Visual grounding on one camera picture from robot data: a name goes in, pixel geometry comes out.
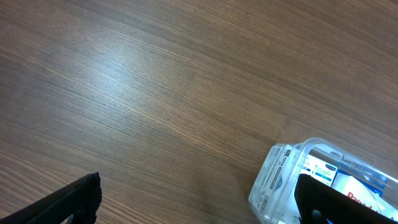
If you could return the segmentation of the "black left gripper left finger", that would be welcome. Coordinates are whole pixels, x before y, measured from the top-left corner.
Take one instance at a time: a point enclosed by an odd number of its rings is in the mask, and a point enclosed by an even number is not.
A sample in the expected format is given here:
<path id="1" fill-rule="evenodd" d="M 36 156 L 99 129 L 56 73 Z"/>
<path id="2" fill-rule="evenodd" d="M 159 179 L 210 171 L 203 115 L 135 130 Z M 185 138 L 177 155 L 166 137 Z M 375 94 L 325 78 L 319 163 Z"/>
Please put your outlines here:
<path id="1" fill-rule="evenodd" d="M 94 224 L 102 201 L 99 173 L 64 186 L 35 203 L 1 219 L 3 224 Z"/>

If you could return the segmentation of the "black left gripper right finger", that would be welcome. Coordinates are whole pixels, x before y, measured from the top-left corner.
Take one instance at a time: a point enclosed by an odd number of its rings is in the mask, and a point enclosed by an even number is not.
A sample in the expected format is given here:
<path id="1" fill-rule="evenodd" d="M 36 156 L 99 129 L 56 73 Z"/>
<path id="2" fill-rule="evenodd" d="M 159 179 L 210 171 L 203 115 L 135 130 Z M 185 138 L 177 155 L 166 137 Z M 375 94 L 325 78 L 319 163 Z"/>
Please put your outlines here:
<path id="1" fill-rule="evenodd" d="M 307 174 L 294 191 L 301 224 L 394 224 L 395 221 L 360 205 Z"/>

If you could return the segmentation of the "white medicine box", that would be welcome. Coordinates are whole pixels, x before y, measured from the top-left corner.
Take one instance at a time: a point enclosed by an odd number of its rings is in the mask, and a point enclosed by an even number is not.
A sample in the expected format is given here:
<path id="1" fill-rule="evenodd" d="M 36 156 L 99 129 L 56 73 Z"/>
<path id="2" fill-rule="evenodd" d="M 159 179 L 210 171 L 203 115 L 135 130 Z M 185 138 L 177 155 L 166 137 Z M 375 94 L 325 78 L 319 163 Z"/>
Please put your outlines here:
<path id="1" fill-rule="evenodd" d="M 330 162 L 327 162 L 328 158 L 317 149 L 312 149 L 302 164 L 300 172 L 297 174 L 307 174 L 321 183 L 331 187 L 333 179 L 336 176 L 337 166 L 334 166 Z M 296 224 L 300 223 L 300 213 L 295 201 L 294 191 L 297 185 L 297 180 L 294 183 L 293 189 L 289 195 L 286 207 L 282 210 L 282 217 L 279 223 Z"/>

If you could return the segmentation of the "white Panadol box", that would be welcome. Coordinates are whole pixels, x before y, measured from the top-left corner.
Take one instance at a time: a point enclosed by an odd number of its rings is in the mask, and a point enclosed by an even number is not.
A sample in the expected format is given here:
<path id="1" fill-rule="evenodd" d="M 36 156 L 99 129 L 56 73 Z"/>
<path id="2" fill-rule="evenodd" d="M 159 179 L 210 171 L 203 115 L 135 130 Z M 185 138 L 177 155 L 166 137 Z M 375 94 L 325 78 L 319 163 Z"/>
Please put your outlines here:
<path id="1" fill-rule="evenodd" d="M 384 215 L 397 222 L 397 209 L 386 202 L 381 196 L 382 191 L 366 184 L 357 178 L 343 173 L 335 177 L 332 188 L 344 194 L 350 199 Z"/>

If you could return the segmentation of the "blue lozenge box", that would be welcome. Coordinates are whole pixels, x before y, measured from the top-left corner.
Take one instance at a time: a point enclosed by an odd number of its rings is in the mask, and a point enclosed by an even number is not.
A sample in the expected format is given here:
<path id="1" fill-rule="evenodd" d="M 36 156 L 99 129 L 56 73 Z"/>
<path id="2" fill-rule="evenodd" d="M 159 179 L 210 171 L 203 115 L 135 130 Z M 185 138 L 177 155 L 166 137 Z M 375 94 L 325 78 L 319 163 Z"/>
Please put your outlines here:
<path id="1" fill-rule="evenodd" d="M 365 201 L 371 197 L 382 197 L 384 184 L 369 178 L 357 177 L 339 169 L 332 188 L 349 198 Z"/>

